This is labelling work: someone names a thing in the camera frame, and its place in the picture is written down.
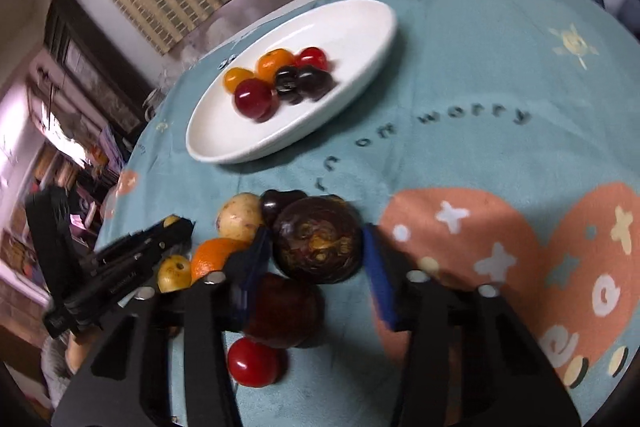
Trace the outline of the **person's left hand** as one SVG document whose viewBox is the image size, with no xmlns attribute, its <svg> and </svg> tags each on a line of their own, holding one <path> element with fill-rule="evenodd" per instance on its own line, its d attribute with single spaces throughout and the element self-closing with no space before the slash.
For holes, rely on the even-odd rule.
<svg viewBox="0 0 640 427">
<path fill-rule="evenodd" d="M 65 352 L 65 361 L 70 373 L 75 375 L 82 363 L 88 357 L 93 343 L 101 336 L 102 331 L 97 327 L 91 327 L 78 335 L 70 334 Z"/>
</svg>

